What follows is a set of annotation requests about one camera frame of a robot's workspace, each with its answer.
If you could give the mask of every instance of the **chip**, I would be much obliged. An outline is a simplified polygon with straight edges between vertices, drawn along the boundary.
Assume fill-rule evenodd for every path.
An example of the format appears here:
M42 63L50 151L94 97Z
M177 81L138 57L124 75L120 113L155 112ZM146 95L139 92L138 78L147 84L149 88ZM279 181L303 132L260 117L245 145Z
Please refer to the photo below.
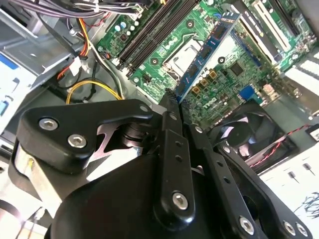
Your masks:
M235 62L231 67L230 70L236 75L239 76L241 73L244 72L243 68L238 64L238 62Z
M210 47L204 46L204 49L202 50L200 56L205 60L209 56L210 52L211 52Z
M189 76L193 77L198 71L198 67L196 65L192 65L189 69Z
M223 34L226 32L227 28L225 26L222 26L222 25L218 25L215 27L215 30L214 30L214 34L213 36L216 38L216 39L221 39L221 37L223 36Z

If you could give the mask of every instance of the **pcie slot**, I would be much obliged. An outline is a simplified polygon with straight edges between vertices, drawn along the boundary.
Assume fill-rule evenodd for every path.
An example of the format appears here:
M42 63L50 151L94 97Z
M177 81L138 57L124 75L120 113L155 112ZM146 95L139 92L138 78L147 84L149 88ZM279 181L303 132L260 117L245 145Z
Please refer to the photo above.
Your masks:
M280 20L283 22L283 24L285 25L289 33L292 36L299 36L300 35L299 29L295 26L291 17L286 13L281 2L279 0L269 0L269 2L273 6L276 13L279 15Z
M185 0L182 5L174 12L173 16L167 20L156 35L143 48L143 51L130 63L130 70L135 71L146 59L159 47L165 38L180 24L182 20L193 10L198 4L197 0Z
M264 23L268 26L276 40L278 41L279 45L282 47L284 51L289 51L291 45L289 44L289 40L284 35L284 33L280 30L277 26L265 6L260 0L257 0L253 3L253 7L256 9L257 13L259 14L260 18L264 21Z
M149 19L145 27L136 35L136 37L122 50L119 54L120 64L123 64L132 53L140 46L140 44L148 37L148 35L156 29L159 23L167 16L180 0L169 0L166 5L161 7Z

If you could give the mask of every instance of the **computer fan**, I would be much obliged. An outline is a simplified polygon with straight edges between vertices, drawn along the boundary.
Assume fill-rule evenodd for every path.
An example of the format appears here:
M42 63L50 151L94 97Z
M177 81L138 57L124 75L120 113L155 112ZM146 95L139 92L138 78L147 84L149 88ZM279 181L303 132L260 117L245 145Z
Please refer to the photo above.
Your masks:
M213 145L227 141L248 165L254 165L276 149L265 162L254 169L265 169L297 151L297 146L276 124L276 122L256 103L250 100L238 107L220 124L210 129L208 136Z

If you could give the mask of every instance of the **wire bundle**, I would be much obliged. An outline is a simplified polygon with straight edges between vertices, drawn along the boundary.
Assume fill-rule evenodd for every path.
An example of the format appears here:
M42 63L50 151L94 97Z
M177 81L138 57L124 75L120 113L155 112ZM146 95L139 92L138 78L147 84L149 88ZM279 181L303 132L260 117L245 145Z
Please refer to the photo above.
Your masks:
M42 4L39 4L30 0L9 1L31 11L62 18L90 18L103 15L105 12L126 15L137 13L137 6L132 3L91 3L84 0L64 3L61 0L42 0Z
M308 125L308 124L303 125L303 126L301 126L300 128L297 128L297 129L295 129L295 130L290 131L289 133L287 133L287 136L289 136L289 135L291 135L291 134L293 134L293 133L295 133L295 132L297 132L297 131L300 131L300 130L302 130L303 128L309 128L309 127L311 127L311 125ZM271 152L270 152L269 154L267 154L262 160L260 160L259 162L257 162L257 163L255 163L255 164L251 165L250 167L251 167L251 168L252 168L252 167L255 167L255 166L257 166L258 164L261 164L262 162L264 162L265 160L267 160L270 156L272 156L272 155L276 152L276 150L280 147L280 145L282 144L282 142L283 142L283 141L278 142L278 143L273 147L273 149L271 150Z

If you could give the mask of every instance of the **screw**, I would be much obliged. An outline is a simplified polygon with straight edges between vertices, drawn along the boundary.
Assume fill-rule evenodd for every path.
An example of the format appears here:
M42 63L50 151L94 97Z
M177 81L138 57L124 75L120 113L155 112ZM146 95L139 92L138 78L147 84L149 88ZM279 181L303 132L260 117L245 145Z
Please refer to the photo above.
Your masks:
M187 198L182 193L174 193L173 194L173 203L180 210L186 210L188 208Z
M203 130L201 129L201 127L196 126L195 129L196 129L197 132L203 133Z
M304 235L305 237L308 237L308 233L307 233L306 229L303 226L301 226L299 223L296 223L296 226L297 226L298 231L302 235Z
M84 148L86 146L86 139L78 134L68 137L68 142L74 148Z
M230 149L226 146L223 147L223 150L226 152L226 153L230 153Z
M255 233L254 226L251 224L251 222L245 218L245 217L240 217L239 218L239 223L240 226L247 232L249 235L253 235Z
M140 106L140 109L141 109L142 111L144 111L144 112L149 111L148 108L146 108L145 106Z
M70 29L69 33L70 33L71 36L75 36L76 35L76 31L73 28Z
M169 113L169 116L173 119L173 120L177 120L176 116L173 113Z
M49 118L41 119L39 121L39 126L42 129L48 130L48 131L53 131L59 127L57 121L53 119L49 119Z
M284 227L286 231L288 231L291 235L293 236L296 235L295 229L293 228L293 226L290 225L290 223L287 223L286 221L284 221Z

